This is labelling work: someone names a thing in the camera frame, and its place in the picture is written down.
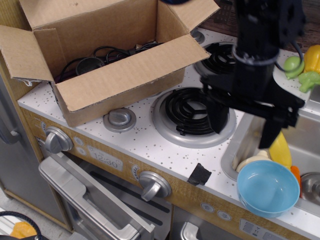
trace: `sink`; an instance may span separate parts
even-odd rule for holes
[[[221,167],[229,178],[236,181],[238,164],[259,152],[264,124],[263,118],[248,113],[242,117],[221,159]],[[320,116],[300,110],[296,126],[283,128],[282,132],[289,145],[292,165],[299,168],[300,174],[320,173]],[[295,206],[320,217],[320,205],[299,198]]]

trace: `plastic bowl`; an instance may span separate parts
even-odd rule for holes
[[[254,161],[242,168],[237,178],[241,203],[253,214],[277,218],[299,199],[300,186],[295,176],[274,161]]]

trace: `yellow plastic banana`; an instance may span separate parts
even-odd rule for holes
[[[291,171],[292,158],[289,150],[288,143],[280,131],[279,135],[276,137],[274,142],[269,148],[270,158],[283,166],[285,166],[289,171]]]

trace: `gray refrigerator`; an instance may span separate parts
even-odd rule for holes
[[[40,176],[38,167],[39,161],[0,76],[0,187],[66,224],[56,194]]]

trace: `cardboard box flap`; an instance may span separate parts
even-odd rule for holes
[[[75,112],[208,58],[188,34],[56,85]]]
[[[20,0],[32,29],[119,2],[123,0]]]
[[[0,49],[11,78],[54,80],[32,32],[0,25]]]
[[[168,7],[180,18],[189,32],[219,10],[214,0],[190,0]]]

